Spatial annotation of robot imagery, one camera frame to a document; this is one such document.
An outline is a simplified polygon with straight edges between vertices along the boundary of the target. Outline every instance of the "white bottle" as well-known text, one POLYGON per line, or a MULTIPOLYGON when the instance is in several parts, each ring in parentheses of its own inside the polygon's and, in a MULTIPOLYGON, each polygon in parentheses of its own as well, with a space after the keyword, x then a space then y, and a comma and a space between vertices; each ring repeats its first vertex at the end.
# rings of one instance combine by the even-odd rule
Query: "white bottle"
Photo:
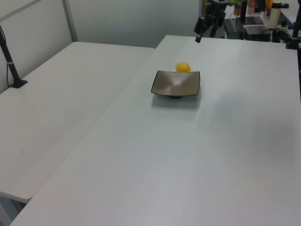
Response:
POLYGON ((281 2, 273 1, 271 12, 269 14, 269 28, 276 29, 278 25, 278 20, 281 12, 281 2))

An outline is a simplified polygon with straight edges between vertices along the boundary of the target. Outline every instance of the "lemon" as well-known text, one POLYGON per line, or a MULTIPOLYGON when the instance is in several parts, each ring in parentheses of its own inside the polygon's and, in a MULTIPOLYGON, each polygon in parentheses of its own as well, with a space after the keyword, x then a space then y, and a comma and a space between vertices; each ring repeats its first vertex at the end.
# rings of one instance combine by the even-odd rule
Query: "lemon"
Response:
POLYGON ((179 62, 175 66, 177 72, 190 72, 190 66, 186 62, 179 62))

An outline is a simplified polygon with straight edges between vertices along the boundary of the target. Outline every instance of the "table surface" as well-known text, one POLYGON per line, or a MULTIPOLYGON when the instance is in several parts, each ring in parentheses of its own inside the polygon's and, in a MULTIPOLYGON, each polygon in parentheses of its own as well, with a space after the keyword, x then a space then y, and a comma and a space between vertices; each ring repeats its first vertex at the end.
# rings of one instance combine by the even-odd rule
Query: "table surface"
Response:
POLYGON ((166 36, 12 226, 301 225, 297 53, 166 36), (151 93, 186 61, 200 93, 151 93))
POLYGON ((28 202, 154 51, 75 42, 0 95, 0 195, 28 202))

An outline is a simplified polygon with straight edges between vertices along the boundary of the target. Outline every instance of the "bottle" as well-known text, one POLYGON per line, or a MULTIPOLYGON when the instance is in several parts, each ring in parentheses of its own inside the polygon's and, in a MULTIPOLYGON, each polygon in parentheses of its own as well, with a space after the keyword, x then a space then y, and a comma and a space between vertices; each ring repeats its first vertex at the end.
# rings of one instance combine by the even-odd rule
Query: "bottle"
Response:
POLYGON ((248 14, 254 14, 255 12, 255 0, 249 0, 248 4, 248 14))
POLYGON ((281 12, 281 2, 280 1, 274 1, 272 3, 271 12, 269 14, 268 28, 272 28, 272 29, 277 28, 280 12, 281 12))

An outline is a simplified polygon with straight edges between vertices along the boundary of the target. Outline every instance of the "square bowl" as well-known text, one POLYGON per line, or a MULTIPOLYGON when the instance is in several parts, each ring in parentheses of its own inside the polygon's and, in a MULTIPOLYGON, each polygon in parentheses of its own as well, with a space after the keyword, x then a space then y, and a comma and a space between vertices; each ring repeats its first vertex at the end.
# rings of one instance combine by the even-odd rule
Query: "square bowl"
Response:
POLYGON ((158 71, 151 92, 171 98, 197 95, 200 86, 199 72, 158 71))

